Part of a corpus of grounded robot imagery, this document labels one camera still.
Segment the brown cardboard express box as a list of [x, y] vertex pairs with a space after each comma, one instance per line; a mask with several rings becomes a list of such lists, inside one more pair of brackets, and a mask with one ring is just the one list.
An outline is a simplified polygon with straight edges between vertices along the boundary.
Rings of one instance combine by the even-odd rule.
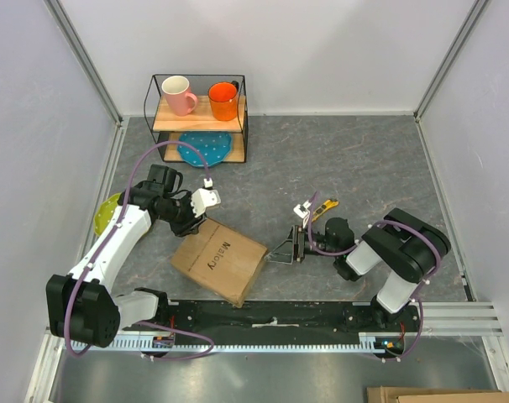
[[171, 265], [203, 288], [241, 307], [265, 263], [266, 246], [207, 219], [188, 235]]

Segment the yellow utility knife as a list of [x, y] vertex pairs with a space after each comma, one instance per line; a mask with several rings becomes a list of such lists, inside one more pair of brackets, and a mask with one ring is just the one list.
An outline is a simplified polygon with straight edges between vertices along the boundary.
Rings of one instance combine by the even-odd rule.
[[314, 213], [312, 214], [312, 221], [316, 222], [324, 213], [326, 213], [332, 208], [337, 207], [338, 205], [339, 201], [337, 199], [334, 198], [327, 199], [314, 210]]

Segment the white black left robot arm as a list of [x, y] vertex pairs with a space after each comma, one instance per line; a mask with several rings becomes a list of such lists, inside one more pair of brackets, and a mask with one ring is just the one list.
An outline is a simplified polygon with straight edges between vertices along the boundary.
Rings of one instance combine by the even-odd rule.
[[105, 348], [118, 331], [143, 322], [160, 330], [170, 320], [164, 291], [138, 288], [113, 296], [113, 283], [136, 243], [159, 220], [177, 237], [197, 232], [206, 210], [220, 197], [207, 177], [194, 192], [181, 189], [182, 173], [153, 164], [146, 180], [129, 186], [92, 248], [67, 275], [52, 275], [45, 287], [49, 327], [68, 343]]

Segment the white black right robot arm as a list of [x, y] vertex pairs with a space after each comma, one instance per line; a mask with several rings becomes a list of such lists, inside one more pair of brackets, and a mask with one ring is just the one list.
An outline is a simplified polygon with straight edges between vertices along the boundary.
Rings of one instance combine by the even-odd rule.
[[328, 219], [324, 231], [318, 233], [312, 230], [312, 219], [307, 216], [265, 259], [294, 264], [308, 255], [329, 257], [347, 281], [359, 280], [380, 263], [387, 265], [391, 272], [370, 309], [372, 324], [386, 331], [401, 320], [401, 311], [429, 282], [450, 250], [451, 243], [443, 232], [394, 208], [358, 238], [344, 218]]

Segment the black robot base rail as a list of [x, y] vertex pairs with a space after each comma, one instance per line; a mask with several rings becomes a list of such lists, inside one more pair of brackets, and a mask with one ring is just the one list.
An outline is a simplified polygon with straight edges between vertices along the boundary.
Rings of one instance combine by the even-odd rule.
[[158, 309], [151, 323], [211, 338], [218, 347], [357, 345], [361, 333], [398, 338], [417, 332], [419, 311], [406, 306], [383, 318], [370, 303], [349, 301], [177, 300]]

